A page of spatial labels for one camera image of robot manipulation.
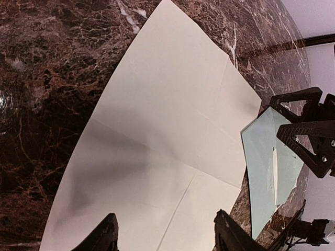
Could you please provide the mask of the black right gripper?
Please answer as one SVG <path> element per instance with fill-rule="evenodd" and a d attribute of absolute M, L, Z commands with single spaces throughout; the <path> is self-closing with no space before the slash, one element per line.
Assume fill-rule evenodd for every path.
<path fill-rule="evenodd" d="M 319 87 L 311 87 L 270 100 L 270 107 L 291 122 L 279 127 L 277 138 L 318 178 L 334 176 L 335 97 L 328 94 L 322 104 L 321 96 Z"/>

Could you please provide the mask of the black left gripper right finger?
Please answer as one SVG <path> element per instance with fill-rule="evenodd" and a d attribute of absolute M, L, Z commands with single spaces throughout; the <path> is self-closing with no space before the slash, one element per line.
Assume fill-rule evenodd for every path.
<path fill-rule="evenodd" d="M 226 251 L 262 251 L 262 247 L 253 240 L 230 215 L 219 210 L 214 219 L 215 248 Z"/>

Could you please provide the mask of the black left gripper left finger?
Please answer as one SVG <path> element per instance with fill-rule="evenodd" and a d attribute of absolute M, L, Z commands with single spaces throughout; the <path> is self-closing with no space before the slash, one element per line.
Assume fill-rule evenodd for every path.
<path fill-rule="evenodd" d="M 89 235 L 76 246 L 75 251 L 118 251 L 118 222 L 109 213 Z"/>

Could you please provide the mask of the light blue paper envelope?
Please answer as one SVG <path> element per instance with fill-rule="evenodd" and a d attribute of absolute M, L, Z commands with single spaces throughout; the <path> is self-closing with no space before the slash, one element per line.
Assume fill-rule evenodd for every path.
<path fill-rule="evenodd" d="M 303 166 L 303 161 L 276 136 L 279 127 L 288 123 L 269 107 L 241 133 L 248 170 L 253 239 L 286 202 Z M 277 206 L 274 204 L 273 148 L 277 149 L 278 160 Z"/>

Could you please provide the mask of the white letter sheet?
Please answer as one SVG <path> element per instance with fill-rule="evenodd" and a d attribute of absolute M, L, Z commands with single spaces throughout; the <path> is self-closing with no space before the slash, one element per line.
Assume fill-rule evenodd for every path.
<path fill-rule="evenodd" d="M 277 206 L 277 191 L 278 191 L 278 160 L 277 149 L 273 148 L 273 184 L 274 184 L 274 204 Z"/>

